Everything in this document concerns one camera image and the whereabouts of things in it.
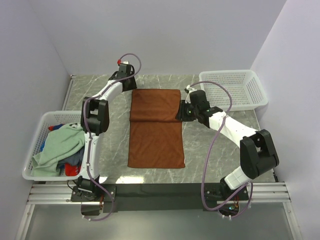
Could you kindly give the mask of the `rust brown towel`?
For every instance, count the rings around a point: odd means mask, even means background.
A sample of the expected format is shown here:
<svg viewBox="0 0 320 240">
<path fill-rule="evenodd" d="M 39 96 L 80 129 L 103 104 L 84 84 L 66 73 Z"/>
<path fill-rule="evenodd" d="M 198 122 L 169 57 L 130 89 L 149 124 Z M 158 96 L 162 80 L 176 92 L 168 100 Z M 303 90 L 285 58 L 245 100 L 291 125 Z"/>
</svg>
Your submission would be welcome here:
<svg viewBox="0 0 320 240">
<path fill-rule="evenodd" d="M 131 95 L 128 167 L 185 167 L 178 89 L 135 89 Z"/>
</svg>

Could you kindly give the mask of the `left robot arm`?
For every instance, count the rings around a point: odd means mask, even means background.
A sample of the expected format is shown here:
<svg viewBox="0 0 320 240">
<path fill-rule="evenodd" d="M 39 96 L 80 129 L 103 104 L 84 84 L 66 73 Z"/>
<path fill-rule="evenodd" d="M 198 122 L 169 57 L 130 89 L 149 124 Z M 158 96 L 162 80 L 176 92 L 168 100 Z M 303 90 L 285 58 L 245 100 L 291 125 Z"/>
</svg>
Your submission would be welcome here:
<svg viewBox="0 0 320 240">
<path fill-rule="evenodd" d="M 82 101 L 81 126 L 84 131 L 84 154 L 79 176 L 71 194 L 72 202 L 112 202 L 117 187 L 99 183 L 101 141 L 110 125 L 109 104 L 119 94 L 137 88 L 135 69 L 128 61 L 120 61 L 118 70 L 106 86 L 92 97 Z"/>
</svg>

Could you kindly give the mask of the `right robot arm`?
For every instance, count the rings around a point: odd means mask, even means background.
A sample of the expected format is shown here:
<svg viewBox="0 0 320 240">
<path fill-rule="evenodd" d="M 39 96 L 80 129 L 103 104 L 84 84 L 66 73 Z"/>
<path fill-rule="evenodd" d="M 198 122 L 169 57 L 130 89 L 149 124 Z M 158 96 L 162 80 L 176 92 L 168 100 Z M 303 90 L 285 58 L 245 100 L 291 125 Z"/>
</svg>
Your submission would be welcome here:
<svg viewBox="0 0 320 240">
<path fill-rule="evenodd" d="M 181 122 L 197 120 L 232 141 L 239 148 L 239 166 L 223 177 L 218 194 L 231 200 L 245 183 L 279 165 L 278 154 L 269 131 L 250 128 L 230 117 L 221 108 L 211 107 L 203 90 L 185 89 L 187 97 L 180 101 L 176 119 Z"/>
</svg>

